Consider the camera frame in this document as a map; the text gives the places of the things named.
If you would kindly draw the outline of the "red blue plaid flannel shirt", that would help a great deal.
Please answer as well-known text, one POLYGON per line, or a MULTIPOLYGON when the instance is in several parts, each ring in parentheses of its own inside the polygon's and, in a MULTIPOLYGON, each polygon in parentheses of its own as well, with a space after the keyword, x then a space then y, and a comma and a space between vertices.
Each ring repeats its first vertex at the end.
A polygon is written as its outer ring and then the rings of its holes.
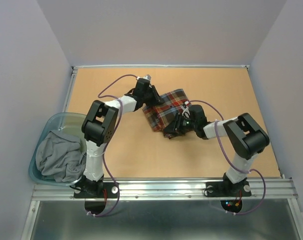
POLYGON ((172 90, 160 96, 163 104, 153 107, 145 105, 142 111, 154 132, 162 132, 168 139, 175 138, 175 134, 165 133, 165 128, 175 119, 177 113, 182 113, 182 105, 189 101, 182 88, 172 90))

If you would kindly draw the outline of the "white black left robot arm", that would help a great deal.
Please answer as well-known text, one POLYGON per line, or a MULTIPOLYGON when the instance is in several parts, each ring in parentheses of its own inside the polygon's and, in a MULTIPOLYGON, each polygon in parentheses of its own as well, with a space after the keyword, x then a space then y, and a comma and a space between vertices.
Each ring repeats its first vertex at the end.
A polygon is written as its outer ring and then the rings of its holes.
POLYGON ((107 102, 95 100, 82 123, 81 131, 86 140, 86 163, 80 180, 72 187, 75 198, 97 198, 104 192, 105 151, 122 115, 135 112, 143 105, 154 107, 162 103, 148 74, 137 77, 135 87, 128 93, 112 98, 107 102))

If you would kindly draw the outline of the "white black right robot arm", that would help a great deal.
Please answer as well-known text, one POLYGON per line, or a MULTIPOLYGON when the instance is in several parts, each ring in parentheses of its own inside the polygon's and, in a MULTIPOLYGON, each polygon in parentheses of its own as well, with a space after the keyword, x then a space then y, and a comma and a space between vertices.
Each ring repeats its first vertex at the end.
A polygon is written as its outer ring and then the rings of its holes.
POLYGON ((178 137, 189 131, 194 131, 203 140, 227 137, 235 151, 222 180, 207 182, 204 195, 209 198, 250 197, 252 193, 247 176, 254 159, 270 144, 269 136, 253 117, 243 113, 228 120, 209 122, 203 108, 192 105, 177 113, 163 132, 178 137))

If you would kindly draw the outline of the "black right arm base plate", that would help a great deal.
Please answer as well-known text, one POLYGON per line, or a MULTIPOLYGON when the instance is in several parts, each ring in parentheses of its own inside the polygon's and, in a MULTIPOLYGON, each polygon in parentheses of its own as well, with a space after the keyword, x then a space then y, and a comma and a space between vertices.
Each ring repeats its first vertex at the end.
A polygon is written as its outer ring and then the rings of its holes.
POLYGON ((229 180, 209 181, 206 183, 204 195, 213 197, 250 197, 252 195, 249 182, 243 180, 238 183, 231 183, 229 180))

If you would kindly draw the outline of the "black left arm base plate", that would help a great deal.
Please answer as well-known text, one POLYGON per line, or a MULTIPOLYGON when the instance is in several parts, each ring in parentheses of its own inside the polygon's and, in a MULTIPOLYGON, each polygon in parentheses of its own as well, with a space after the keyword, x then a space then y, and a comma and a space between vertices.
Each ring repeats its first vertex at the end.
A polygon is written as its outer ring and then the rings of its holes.
POLYGON ((119 190, 112 182, 97 182, 94 184, 80 184, 71 186, 75 199, 116 199, 119 190))

